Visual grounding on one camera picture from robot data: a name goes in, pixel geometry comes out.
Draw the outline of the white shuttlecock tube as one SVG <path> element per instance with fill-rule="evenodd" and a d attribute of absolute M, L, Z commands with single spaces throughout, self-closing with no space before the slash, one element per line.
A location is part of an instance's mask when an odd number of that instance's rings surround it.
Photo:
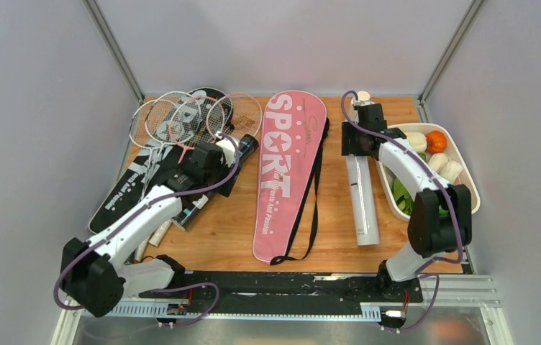
<path fill-rule="evenodd" d="M 345 158 L 358 246 L 381 243 L 373 185 L 366 156 Z"/>

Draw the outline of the pink racket cover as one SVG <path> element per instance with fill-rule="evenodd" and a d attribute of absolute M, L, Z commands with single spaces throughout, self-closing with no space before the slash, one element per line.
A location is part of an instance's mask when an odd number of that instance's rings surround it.
<path fill-rule="evenodd" d="M 323 101 L 306 91 L 282 91 L 266 104 L 260 128 L 253 255 L 267 265 L 289 252 L 308 194 L 316 193 L 329 131 Z"/>

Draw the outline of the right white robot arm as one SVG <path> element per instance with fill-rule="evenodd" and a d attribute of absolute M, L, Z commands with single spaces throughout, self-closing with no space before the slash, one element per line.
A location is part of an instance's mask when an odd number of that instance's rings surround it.
<path fill-rule="evenodd" d="M 353 100 L 357 118 L 342 110 L 342 155 L 374 157 L 397 177 L 414 200 L 407 227 L 408 242 L 379 268 L 387 274 L 376 280 L 376 291 L 384 300 L 397 299 L 404 281 L 414 279 L 435 262 L 450 262 L 447 253 L 463 259 L 472 239 L 471 192 L 441 177 L 410 145 L 399 128 L 389 128 L 379 103 L 362 101 L 349 90 L 341 98 Z"/>

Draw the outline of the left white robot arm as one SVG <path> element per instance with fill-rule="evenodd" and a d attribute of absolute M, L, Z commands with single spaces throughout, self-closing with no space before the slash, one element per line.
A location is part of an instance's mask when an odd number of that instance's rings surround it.
<path fill-rule="evenodd" d="M 231 144 L 234 158 L 223 179 L 180 192 L 155 185 L 111 226 L 86 241 L 72 238 L 63 247 L 60 274 L 53 287 L 57 306 L 70 311 L 83 308 L 102 317 L 126 297 L 151 290 L 160 290 L 169 298 L 183 293 L 186 279 L 172 268 L 168 257 L 139 264 L 126 264 L 126 260 L 165 220 L 181 212 L 182 197 L 215 190 L 231 180 L 240 161 L 239 145 L 230 135 L 218 133 L 217 137 Z"/>

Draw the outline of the beige plastic bottle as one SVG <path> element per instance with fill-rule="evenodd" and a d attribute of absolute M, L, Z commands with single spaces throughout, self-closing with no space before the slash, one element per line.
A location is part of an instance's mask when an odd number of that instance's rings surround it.
<path fill-rule="evenodd" d="M 371 100 L 371 95 L 369 94 L 369 92 L 358 91 L 356 95 L 357 96 L 352 101 L 353 104 L 361 104 L 361 103 L 373 104 L 373 101 Z"/>

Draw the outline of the pink racket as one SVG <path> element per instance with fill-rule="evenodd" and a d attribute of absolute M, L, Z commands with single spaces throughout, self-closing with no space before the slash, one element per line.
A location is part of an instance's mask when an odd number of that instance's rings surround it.
<path fill-rule="evenodd" d="M 227 134 L 241 139 L 246 134 L 256 137 L 263 111 L 259 101 L 247 93 L 230 93 L 216 101 L 206 116 L 206 129 L 214 137 Z"/>
<path fill-rule="evenodd" d="M 168 138 L 171 148 L 181 150 L 177 164 L 182 167 L 186 159 L 194 153 L 199 144 L 214 144 L 214 138 L 206 129 L 206 116 L 212 105 L 218 100 L 210 96 L 193 96 L 178 107 L 177 112 L 168 121 Z"/>

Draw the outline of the black racket cover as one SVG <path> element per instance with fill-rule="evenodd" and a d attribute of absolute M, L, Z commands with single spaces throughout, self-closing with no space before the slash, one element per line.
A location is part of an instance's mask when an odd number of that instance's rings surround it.
<path fill-rule="evenodd" d="M 168 125 L 174 111 L 195 96 L 208 96 L 217 101 L 225 95 L 219 89 L 201 87 L 189 92 L 170 91 L 141 105 L 132 117 L 128 133 L 135 157 L 93 214 L 88 223 L 89 231 L 97 234 L 105 230 L 145 195 L 147 185 L 162 165 L 160 161 L 173 146 L 168 142 Z"/>

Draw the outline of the yellow napa cabbage toy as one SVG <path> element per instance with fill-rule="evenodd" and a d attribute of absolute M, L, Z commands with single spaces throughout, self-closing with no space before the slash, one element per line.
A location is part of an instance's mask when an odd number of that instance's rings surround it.
<path fill-rule="evenodd" d="M 427 137 L 421 132 L 406 132 L 406 139 L 416 153 L 423 153 L 427 150 Z"/>

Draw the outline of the pink racket right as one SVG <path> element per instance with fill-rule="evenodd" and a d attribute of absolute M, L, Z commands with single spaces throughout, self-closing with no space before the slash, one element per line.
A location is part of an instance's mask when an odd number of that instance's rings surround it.
<path fill-rule="evenodd" d="M 256 137 L 263 111 L 259 101 L 247 93 L 230 93 L 216 101 L 206 116 L 206 129 L 214 137 L 227 134 L 241 139 L 246 134 Z"/>

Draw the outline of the green leaf vegetable toy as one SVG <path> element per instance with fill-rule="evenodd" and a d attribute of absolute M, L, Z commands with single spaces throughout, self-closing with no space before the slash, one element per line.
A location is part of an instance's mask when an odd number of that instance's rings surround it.
<path fill-rule="evenodd" d="M 393 181 L 391 192 L 398 209 L 410 216 L 414 207 L 414 199 L 399 179 L 396 178 Z"/>

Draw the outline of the orange tomato toy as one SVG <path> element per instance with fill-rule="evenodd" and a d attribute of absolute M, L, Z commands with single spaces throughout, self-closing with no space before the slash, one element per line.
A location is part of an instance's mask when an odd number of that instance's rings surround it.
<path fill-rule="evenodd" d="M 438 130 L 426 134 L 427 151 L 431 154 L 442 153 L 447 148 L 447 137 Z"/>

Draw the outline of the bok choy toy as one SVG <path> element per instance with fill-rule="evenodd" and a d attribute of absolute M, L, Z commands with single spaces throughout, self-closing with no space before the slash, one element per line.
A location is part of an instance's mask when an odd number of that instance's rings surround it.
<path fill-rule="evenodd" d="M 439 170 L 439 175 L 446 179 L 449 183 L 454 183 L 459 174 L 463 171 L 463 166 L 454 160 L 449 160 L 445 165 Z"/>

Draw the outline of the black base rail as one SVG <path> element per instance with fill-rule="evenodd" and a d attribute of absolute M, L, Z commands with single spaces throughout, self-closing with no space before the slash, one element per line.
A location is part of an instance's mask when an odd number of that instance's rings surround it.
<path fill-rule="evenodd" d="M 170 286 L 187 287 L 174 297 L 202 312 L 294 316 L 355 316 L 362 305 L 421 303 L 418 280 L 389 282 L 374 274 L 328 272 L 186 271 Z"/>

